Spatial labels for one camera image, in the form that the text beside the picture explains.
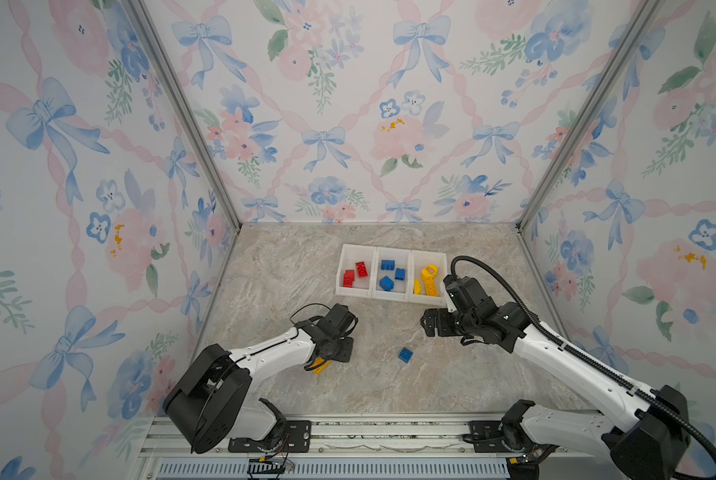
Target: marble-pattern floor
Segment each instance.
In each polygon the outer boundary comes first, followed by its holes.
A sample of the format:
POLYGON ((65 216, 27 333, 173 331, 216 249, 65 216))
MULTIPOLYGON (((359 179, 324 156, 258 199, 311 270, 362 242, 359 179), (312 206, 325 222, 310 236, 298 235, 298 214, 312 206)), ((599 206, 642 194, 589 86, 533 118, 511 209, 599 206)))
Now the marble-pattern floor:
MULTIPOLYGON (((470 255, 490 264, 529 308, 548 318, 517 239, 504 224, 270 225, 245 224, 199 348, 248 346, 285 332, 289 316, 310 302, 349 306, 360 322, 353 358, 332 362, 319 375, 291 367, 253 387, 249 395, 284 414, 498 412, 519 398, 549 408, 589 408, 572 390, 530 362, 498 346, 460 346, 458 337, 428 338, 419 325, 426 306, 334 294, 342 244, 391 246, 470 255), (406 364, 403 347, 414 352, 406 364)), ((459 276, 478 278, 501 305, 509 295, 488 274, 460 263, 459 276)), ((303 311, 304 320, 317 313, 303 311)))

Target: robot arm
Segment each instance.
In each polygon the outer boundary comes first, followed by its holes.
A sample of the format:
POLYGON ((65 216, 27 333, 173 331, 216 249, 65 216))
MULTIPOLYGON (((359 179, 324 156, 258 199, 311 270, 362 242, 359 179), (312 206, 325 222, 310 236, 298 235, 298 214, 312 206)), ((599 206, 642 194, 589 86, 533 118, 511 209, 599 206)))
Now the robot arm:
POLYGON ((520 400, 502 418, 501 434, 508 447, 520 451, 565 446, 610 458, 634 480, 692 480, 696 477, 675 471, 691 436, 716 463, 716 448, 689 423, 687 401, 680 392, 670 386, 652 389, 570 345, 530 312, 490 266, 457 256, 443 283, 451 303, 449 309, 425 311, 421 325, 427 336, 435 336, 437 330, 439 336, 461 336, 462 345, 499 345, 548 370, 601 412, 596 416, 560 412, 520 400), (494 276, 515 302, 497 307, 478 280, 459 278, 455 264, 461 260, 494 276))
POLYGON ((250 438, 261 442, 262 450, 271 450, 281 440, 286 419, 266 399, 247 398, 252 384, 291 366, 313 364, 316 358, 322 359, 320 364, 348 362, 353 352, 349 334, 357 322, 337 303, 325 317, 295 323, 256 345, 230 351, 210 345, 163 401, 163 410, 194 452, 207 452, 227 436, 250 438))

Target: floral wallpaper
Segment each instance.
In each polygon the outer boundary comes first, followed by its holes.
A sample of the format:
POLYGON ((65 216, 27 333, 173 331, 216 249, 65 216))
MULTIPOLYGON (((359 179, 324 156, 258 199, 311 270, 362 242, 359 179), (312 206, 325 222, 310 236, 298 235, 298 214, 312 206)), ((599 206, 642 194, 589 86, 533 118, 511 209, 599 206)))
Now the floral wallpaper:
POLYGON ((574 342, 716 442, 716 2, 669 0, 610 95, 526 237, 574 342))
POLYGON ((145 4, 241 220, 330 224, 515 221, 639 1, 145 4))
POLYGON ((233 229, 121 5, 0 2, 0 480, 127 478, 233 229))

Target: red lego brick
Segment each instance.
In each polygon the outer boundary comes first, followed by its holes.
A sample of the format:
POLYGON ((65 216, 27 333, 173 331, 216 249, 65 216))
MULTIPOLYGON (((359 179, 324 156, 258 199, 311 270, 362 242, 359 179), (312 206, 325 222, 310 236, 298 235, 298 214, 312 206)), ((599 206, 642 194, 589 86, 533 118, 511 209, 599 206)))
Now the red lego brick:
POLYGON ((365 263, 358 262, 355 264, 355 268, 358 270, 358 278, 364 278, 369 276, 369 272, 365 270, 365 263))

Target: black cable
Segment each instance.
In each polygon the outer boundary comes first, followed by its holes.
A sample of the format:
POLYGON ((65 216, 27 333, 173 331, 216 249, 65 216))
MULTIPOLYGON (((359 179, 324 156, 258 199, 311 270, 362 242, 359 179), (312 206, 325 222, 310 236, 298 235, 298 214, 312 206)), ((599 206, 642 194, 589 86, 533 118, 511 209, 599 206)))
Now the black cable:
POLYGON ((313 305, 324 306, 325 308, 329 309, 329 312, 331 311, 331 307, 328 306, 328 305, 324 305, 324 304, 322 304, 322 303, 317 303, 317 302, 315 302, 315 303, 308 303, 307 305, 303 306, 303 307, 300 308, 299 310, 296 310, 294 313, 292 313, 291 316, 289 317, 289 321, 290 321, 291 323, 294 323, 293 318, 294 318, 294 316, 295 316, 297 313, 301 312, 302 310, 305 310, 305 308, 307 308, 308 306, 313 306, 313 305))
MULTIPOLYGON (((564 344, 564 340, 556 337, 553 335, 552 332, 545 329, 545 327, 542 325, 542 323, 539 321, 539 319, 536 317, 536 315, 531 312, 528 307, 526 307, 526 304, 523 302, 521 297, 513 290, 512 286, 510 286, 507 281, 501 277, 499 273, 496 272, 493 268, 491 268, 489 265, 486 265, 485 263, 481 262, 477 258, 473 258, 471 256, 466 255, 460 255, 454 257, 454 260, 451 261, 451 276, 454 278, 454 280, 457 279, 456 275, 456 268, 455 265, 459 261, 466 261, 470 262, 471 264, 475 264, 477 266, 480 266, 483 270, 488 272, 489 275, 493 276, 494 279, 499 282, 502 287, 505 288, 507 293, 510 294, 513 300, 515 300, 515 303, 523 310, 523 312, 526 314, 528 319, 531 321, 531 324, 539 330, 539 332, 544 335, 548 340, 555 343, 558 346, 561 346, 564 344)), ((614 370, 608 368, 603 363, 598 362, 594 358, 588 356, 586 353, 583 353, 582 351, 578 350, 572 345, 569 345, 567 342, 566 346, 564 347, 565 352, 571 353, 573 356, 575 356, 577 359, 582 360, 584 363, 587 363, 589 366, 594 368, 595 370, 598 370, 599 372, 603 373, 605 376, 609 377, 610 379, 613 379, 616 383, 618 383, 620 386, 624 387, 627 390, 633 389, 633 383, 629 382, 628 380, 624 379, 622 375, 619 373, 616 373, 614 370)), ((671 420, 679 424, 686 432, 694 437, 694 439, 697 440, 697 442, 702 446, 702 448, 705 449, 705 451, 710 455, 710 457, 713 459, 713 462, 715 462, 716 466, 716 447, 713 445, 713 443, 708 440, 707 437, 702 435, 702 432, 697 430, 696 427, 691 425, 689 422, 683 420, 677 413, 673 411, 672 408, 664 405, 662 402, 658 401, 656 398, 653 398, 648 393, 644 392, 641 389, 635 390, 635 396, 642 398, 646 402, 650 403, 651 406, 658 409, 660 412, 662 412, 664 415, 670 417, 671 420)), ((715 475, 711 477, 695 477, 693 475, 688 475, 685 473, 680 472, 674 472, 673 478, 677 478, 678 480, 716 480, 716 473, 715 475)))

